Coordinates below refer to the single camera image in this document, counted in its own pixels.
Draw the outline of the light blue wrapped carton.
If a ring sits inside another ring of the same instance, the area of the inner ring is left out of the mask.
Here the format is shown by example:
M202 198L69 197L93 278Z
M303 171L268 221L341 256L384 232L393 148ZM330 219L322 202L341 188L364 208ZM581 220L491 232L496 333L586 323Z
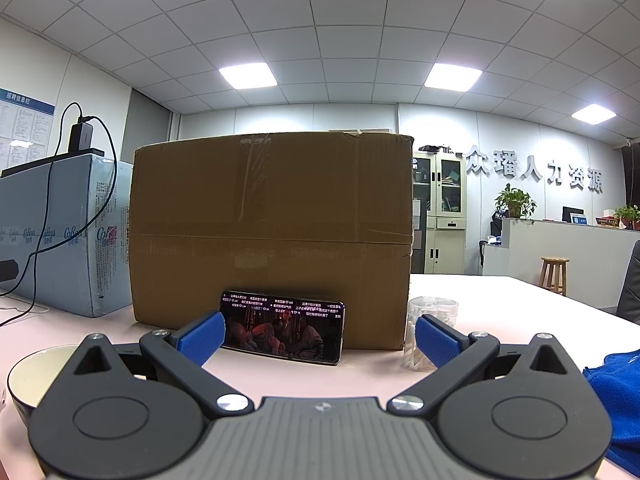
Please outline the light blue wrapped carton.
M131 304L132 166L98 150L1 174L1 288L97 318Z

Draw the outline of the black leather chair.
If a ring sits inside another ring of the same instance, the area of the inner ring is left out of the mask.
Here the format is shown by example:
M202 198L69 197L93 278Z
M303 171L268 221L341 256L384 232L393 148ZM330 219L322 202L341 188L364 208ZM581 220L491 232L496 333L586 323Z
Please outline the black leather chair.
M634 243L615 314L640 324L640 240Z

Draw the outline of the blue wall notice board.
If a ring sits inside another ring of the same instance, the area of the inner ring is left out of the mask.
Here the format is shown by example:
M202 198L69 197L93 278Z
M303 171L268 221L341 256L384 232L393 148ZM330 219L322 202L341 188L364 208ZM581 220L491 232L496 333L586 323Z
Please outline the blue wall notice board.
M0 168L45 158L55 107L14 91L0 90Z

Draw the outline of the clear cotton swab jar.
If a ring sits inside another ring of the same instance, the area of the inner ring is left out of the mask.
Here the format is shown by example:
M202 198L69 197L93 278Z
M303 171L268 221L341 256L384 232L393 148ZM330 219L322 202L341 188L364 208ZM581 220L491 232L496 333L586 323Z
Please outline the clear cotton swab jar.
M459 353L456 338L439 324L454 327L457 301L437 297L414 297L407 307L402 366L415 372L436 370Z

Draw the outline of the blue microfibre cloth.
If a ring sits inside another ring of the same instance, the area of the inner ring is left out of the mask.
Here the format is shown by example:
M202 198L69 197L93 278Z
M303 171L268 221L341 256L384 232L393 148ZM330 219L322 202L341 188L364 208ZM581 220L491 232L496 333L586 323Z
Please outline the blue microfibre cloth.
M639 351L613 353L582 374L605 407L612 422L606 458L638 477L640 471L640 358Z

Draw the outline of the black power adapter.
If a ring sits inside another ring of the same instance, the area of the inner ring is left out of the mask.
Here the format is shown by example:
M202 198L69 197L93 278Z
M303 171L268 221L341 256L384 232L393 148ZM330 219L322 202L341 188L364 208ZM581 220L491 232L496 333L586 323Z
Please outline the black power adapter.
M87 117L79 117L77 122L70 128L70 140L68 140L67 151L69 153L79 153L90 150L92 144L93 126Z

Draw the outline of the computer monitor on counter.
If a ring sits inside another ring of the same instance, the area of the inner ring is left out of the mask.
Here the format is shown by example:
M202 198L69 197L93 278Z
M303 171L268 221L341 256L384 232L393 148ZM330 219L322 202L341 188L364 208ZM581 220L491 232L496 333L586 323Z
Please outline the computer monitor on counter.
M564 206L562 209L562 221L570 224L582 224L583 226L588 224L585 211L580 208L567 206Z

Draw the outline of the black smartphone playing video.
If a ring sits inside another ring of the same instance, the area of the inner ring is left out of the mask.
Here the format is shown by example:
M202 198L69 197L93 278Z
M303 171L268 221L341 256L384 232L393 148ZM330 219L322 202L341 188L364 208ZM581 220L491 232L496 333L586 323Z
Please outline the black smartphone playing video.
M296 362L340 362L346 308L339 301L226 290L219 311L228 349Z

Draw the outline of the large brown cardboard box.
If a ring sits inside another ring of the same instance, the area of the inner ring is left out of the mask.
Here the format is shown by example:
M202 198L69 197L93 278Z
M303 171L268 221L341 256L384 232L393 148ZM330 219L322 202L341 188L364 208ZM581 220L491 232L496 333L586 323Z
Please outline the large brown cardboard box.
M412 139L277 132L139 148L129 204L134 316L178 328L226 290L338 301L344 345L404 342Z

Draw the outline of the potted green plant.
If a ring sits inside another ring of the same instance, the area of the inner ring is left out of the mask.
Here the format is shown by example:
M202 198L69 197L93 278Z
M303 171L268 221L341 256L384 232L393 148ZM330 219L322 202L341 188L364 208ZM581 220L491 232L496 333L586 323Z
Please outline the potted green plant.
M529 218L537 208L537 203L529 193L514 188L508 183L495 198L496 209L508 218Z

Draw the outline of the wooden stool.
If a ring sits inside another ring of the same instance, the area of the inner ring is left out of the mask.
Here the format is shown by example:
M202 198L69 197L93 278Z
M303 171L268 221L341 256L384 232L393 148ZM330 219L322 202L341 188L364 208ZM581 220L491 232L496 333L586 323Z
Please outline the wooden stool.
M569 262L569 258L542 257L538 286L549 292L566 296L567 265Z

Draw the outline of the beige filing cabinet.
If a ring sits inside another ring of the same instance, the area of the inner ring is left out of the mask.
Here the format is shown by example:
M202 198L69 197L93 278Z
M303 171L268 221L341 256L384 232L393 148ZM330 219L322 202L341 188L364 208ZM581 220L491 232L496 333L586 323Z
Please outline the beige filing cabinet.
M413 274L460 274L466 230L465 162L446 146L412 156Z

